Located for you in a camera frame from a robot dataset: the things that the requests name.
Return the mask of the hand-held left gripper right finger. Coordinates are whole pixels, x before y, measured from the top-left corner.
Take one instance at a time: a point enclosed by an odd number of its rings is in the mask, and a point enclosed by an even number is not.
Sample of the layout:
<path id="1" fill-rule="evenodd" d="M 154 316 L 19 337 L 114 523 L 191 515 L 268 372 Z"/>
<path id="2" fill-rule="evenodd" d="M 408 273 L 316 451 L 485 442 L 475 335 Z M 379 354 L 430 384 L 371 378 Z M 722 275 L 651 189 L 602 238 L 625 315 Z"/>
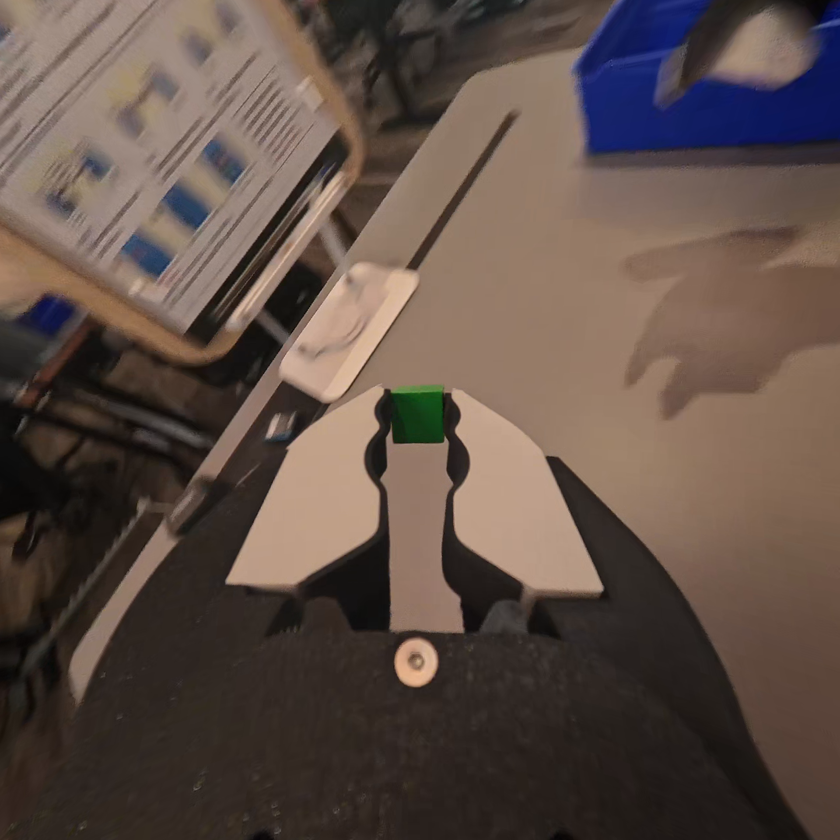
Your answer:
<path id="1" fill-rule="evenodd" d="M 449 394 L 443 566 L 460 596 L 600 596 L 547 456 L 467 392 Z"/>

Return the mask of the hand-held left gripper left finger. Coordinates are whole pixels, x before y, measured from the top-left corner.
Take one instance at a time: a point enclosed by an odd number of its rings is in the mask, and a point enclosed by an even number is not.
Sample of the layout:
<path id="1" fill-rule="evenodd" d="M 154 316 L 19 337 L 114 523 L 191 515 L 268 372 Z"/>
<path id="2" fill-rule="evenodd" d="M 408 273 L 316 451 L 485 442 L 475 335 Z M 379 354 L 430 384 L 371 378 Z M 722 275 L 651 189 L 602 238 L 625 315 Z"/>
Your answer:
<path id="1" fill-rule="evenodd" d="M 293 440 L 227 585 L 301 590 L 387 534 L 389 399 L 373 386 Z"/>

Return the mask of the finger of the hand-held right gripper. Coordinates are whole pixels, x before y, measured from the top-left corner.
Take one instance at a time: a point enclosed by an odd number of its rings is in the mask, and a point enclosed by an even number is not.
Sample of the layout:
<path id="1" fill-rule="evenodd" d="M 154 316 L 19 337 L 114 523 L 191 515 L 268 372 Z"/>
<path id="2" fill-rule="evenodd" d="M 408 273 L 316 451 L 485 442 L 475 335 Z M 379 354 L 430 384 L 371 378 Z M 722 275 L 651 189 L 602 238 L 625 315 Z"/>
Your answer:
<path id="1" fill-rule="evenodd" d="M 656 82 L 658 108 L 668 108 L 710 73 L 742 21 L 740 5 L 707 7 L 660 65 Z"/>
<path id="2" fill-rule="evenodd" d="M 714 81 L 779 90 L 816 63 L 821 47 L 816 21 L 803 9 L 762 9 L 735 27 L 711 63 Z"/>

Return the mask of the blue plastic bin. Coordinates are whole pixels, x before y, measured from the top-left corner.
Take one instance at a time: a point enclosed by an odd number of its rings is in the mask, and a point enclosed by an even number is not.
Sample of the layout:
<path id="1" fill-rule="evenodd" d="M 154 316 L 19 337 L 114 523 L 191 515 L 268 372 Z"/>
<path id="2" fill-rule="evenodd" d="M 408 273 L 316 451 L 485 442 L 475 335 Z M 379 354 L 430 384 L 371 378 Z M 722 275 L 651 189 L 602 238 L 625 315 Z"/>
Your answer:
<path id="1" fill-rule="evenodd" d="M 592 154 L 838 141 L 838 2 L 816 27 L 820 54 L 778 91 L 700 80 L 655 102 L 660 67 L 707 11 L 703 1 L 615 2 L 574 65 Z"/>

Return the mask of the green wooden cube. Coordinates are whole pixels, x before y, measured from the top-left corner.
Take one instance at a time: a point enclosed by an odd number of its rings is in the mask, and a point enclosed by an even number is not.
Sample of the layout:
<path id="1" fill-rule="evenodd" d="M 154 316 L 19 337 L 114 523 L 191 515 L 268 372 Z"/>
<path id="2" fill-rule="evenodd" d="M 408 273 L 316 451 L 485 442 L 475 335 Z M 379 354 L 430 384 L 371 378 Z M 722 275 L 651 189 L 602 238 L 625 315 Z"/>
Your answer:
<path id="1" fill-rule="evenodd" d="M 445 388 L 409 385 L 391 389 L 395 445 L 439 445 L 445 441 Z"/>

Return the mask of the small dark grey device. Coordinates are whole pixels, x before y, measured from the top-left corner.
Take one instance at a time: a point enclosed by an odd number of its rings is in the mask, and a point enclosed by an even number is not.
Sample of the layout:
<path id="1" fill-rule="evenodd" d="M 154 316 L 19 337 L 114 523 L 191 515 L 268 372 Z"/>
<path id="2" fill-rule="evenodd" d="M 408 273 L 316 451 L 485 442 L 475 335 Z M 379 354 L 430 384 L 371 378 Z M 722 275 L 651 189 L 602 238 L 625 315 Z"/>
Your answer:
<path id="1" fill-rule="evenodd" d="M 217 477 L 195 476 L 164 515 L 168 533 L 174 538 L 187 534 L 231 488 L 229 483 Z"/>

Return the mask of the white monitor base pad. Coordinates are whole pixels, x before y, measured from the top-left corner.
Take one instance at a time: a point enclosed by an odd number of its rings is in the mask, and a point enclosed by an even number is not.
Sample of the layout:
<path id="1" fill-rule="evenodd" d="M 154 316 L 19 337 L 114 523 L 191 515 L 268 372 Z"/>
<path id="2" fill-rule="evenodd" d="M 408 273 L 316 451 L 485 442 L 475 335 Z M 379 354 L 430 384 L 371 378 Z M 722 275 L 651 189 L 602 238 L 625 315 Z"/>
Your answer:
<path id="1" fill-rule="evenodd" d="M 322 404 L 352 386 L 419 284 L 411 269 L 360 262 L 348 268 L 284 350 L 282 382 Z"/>

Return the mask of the clear glass mug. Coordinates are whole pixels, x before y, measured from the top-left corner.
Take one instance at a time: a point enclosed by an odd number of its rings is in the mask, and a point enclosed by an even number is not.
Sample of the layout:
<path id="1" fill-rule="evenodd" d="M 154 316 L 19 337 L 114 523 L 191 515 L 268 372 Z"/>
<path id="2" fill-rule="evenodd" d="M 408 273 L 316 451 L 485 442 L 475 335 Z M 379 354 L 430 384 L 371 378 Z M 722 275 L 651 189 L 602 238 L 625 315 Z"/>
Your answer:
<path id="1" fill-rule="evenodd" d="M 354 184 L 350 171 L 343 167 L 328 176 L 320 171 L 292 204 L 280 225 L 273 231 L 245 273 L 246 289 L 238 295 L 222 327 L 219 339 L 228 353 L 241 340 L 247 328 L 256 324 L 280 347 L 290 338 L 278 317 L 270 314 L 266 304 L 287 278 L 303 252 L 316 237 L 333 238 L 324 248 L 338 265 L 347 253 L 333 212 Z"/>

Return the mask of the blue box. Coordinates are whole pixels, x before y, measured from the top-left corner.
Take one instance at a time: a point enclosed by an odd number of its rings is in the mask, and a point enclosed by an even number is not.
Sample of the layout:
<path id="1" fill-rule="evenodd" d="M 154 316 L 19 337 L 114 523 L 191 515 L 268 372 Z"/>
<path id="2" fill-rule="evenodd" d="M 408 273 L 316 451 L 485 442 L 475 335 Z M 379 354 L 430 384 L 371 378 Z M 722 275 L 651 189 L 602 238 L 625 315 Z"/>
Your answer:
<path id="1" fill-rule="evenodd" d="M 59 297 L 44 296 L 18 315 L 15 322 L 20 327 L 53 338 L 77 315 L 77 308 Z"/>

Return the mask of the instruction sheet clipboard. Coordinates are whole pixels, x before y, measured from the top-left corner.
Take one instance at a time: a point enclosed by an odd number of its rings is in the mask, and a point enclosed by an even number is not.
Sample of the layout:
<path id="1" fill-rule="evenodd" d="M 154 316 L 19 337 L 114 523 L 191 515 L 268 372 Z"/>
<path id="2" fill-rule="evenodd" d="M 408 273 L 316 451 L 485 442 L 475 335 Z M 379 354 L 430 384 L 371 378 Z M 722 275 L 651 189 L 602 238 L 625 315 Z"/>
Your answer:
<path id="1" fill-rule="evenodd" d="M 207 364 L 249 264 L 361 129 L 286 2 L 2 2 L 2 316 L 62 298 Z"/>

